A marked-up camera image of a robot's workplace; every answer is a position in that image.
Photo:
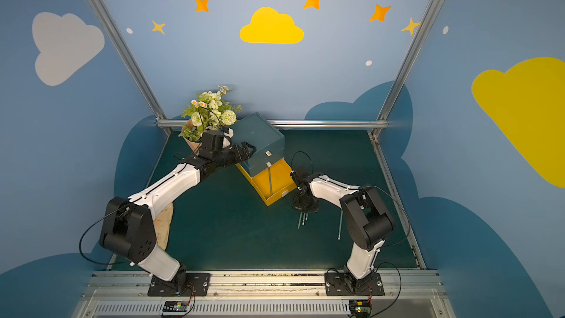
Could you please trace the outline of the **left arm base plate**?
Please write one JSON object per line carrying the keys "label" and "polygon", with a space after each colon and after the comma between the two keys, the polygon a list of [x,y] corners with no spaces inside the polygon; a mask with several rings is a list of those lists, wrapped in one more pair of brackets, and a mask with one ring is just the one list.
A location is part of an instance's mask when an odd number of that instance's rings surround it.
{"label": "left arm base plate", "polygon": [[147,295],[149,297],[204,297],[210,284],[210,273],[180,272],[171,281],[152,277]]}

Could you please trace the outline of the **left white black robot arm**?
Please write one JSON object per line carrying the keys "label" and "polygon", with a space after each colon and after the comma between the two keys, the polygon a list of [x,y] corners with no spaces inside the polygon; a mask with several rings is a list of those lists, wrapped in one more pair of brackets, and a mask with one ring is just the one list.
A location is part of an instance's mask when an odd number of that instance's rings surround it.
{"label": "left white black robot arm", "polygon": [[249,160],[255,151],[247,142],[223,149],[203,147],[143,191],[126,199],[113,198],[107,204],[99,244],[162,281],[176,281],[182,272],[181,263],[157,245],[154,221],[180,195],[218,168]]}

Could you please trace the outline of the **yellow bottom drawer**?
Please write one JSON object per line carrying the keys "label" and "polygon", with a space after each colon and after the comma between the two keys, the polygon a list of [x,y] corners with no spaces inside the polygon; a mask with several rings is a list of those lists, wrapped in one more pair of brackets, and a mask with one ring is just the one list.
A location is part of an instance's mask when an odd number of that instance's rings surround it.
{"label": "yellow bottom drawer", "polygon": [[257,191],[266,206],[271,206],[297,188],[291,178],[291,167],[286,163],[285,158],[280,159],[254,177],[251,177],[240,164],[236,166]]}

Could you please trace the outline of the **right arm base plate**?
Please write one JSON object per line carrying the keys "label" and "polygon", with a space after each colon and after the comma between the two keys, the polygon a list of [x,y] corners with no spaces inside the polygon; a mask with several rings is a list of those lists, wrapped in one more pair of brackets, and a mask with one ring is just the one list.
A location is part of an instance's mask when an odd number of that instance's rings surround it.
{"label": "right arm base plate", "polygon": [[356,279],[344,272],[328,271],[324,274],[327,296],[384,296],[385,291],[380,274],[370,273],[363,279]]}

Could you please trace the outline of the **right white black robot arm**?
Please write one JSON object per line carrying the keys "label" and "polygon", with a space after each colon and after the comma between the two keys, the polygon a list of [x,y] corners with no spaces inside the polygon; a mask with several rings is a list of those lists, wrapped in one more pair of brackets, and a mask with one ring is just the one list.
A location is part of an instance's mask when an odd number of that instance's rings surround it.
{"label": "right white black robot arm", "polygon": [[394,217],[376,188],[348,185],[322,173],[290,174],[297,192],[292,208],[304,214],[316,213],[324,200],[341,209],[347,232],[353,240],[345,277],[353,286],[365,284],[372,277],[375,259],[393,232]]}

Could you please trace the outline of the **teal drawer cabinet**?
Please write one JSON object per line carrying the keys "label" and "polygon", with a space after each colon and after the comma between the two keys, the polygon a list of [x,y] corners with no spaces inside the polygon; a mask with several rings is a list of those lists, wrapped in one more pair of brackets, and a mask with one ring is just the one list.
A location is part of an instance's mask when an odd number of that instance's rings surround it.
{"label": "teal drawer cabinet", "polygon": [[238,120],[230,128],[235,143],[247,142],[256,148],[249,160],[241,162],[252,178],[284,158],[285,136],[259,113]]}

